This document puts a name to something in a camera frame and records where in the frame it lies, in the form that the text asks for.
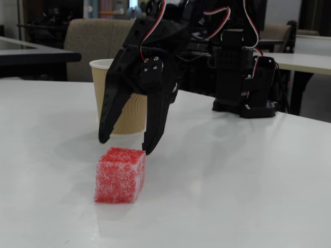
red cube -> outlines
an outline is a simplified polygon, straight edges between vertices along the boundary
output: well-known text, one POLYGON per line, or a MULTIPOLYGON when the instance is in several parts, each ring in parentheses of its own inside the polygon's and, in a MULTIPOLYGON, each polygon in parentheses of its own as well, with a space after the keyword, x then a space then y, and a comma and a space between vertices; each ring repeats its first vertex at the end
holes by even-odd
POLYGON ((94 201, 134 203, 144 185, 146 153, 111 148, 97 165, 94 201))

paper cup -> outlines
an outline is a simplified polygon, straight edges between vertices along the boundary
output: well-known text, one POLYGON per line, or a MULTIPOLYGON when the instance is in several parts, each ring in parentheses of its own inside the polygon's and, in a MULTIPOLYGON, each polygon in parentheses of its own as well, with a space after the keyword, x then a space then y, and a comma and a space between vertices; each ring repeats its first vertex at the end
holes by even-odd
MULTIPOLYGON (((97 99, 99 122, 104 98, 107 71, 113 59, 95 60, 89 63, 92 67, 95 97, 97 99)), ((134 134, 145 130, 147 116, 147 96, 133 93, 122 109, 112 134, 134 134)))

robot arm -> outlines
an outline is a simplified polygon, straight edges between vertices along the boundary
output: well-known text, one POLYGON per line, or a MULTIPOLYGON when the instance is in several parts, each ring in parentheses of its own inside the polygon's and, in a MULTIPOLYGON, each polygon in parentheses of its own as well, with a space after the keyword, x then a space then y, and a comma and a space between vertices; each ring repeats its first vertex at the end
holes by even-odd
POLYGON ((163 135, 169 105, 178 92, 176 55, 190 36, 186 25, 160 20, 147 39, 154 24, 151 19, 137 19, 108 70, 99 127, 101 143, 108 141, 132 93, 147 95, 143 150, 150 154, 163 135))
POLYGON ((240 45, 252 46, 258 42, 257 30, 252 28, 252 19, 247 15, 246 0, 185 0, 178 9, 183 13, 180 21, 162 19, 166 0, 161 0, 160 4, 154 4, 152 15, 156 15, 155 19, 136 19, 134 22, 123 48, 108 70, 99 127, 101 143, 108 141, 124 105, 131 94, 136 93, 147 95, 143 150, 147 154, 154 150, 163 135, 169 106, 178 91, 177 55, 190 42, 192 34, 202 30, 207 32, 206 37, 197 38, 222 43, 220 31, 227 23, 228 29, 242 30, 243 44, 240 45))

desk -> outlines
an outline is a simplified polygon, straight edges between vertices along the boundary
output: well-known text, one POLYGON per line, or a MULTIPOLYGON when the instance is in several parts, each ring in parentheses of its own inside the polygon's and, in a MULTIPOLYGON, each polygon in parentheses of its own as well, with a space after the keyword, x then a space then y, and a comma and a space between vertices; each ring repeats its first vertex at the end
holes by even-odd
POLYGON ((180 91, 138 201, 104 205, 93 84, 2 80, 0 246, 329 248, 331 124, 213 100, 180 91))
POLYGON ((280 69, 296 71, 291 96, 291 113, 295 115, 300 115, 303 93, 314 73, 331 75, 331 56, 298 53, 264 53, 264 56, 273 57, 280 69))
POLYGON ((66 62, 80 61, 76 52, 0 37, 0 78, 50 74, 66 80, 66 62))
POLYGON ((283 45, 283 40, 272 40, 272 39, 260 39, 258 48, 260 50, 269 50, 269 52, 273 53, 275 50, 275 45, 283 45))

table leg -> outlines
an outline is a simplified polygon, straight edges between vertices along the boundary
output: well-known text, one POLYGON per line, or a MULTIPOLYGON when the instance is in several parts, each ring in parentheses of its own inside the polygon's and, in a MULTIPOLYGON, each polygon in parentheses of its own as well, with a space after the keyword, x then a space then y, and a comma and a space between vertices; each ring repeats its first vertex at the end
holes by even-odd
POLYGON ((312 76, 313 73, 295 72, 291 96, 291 114, 300 115, 302 97, 312 76))

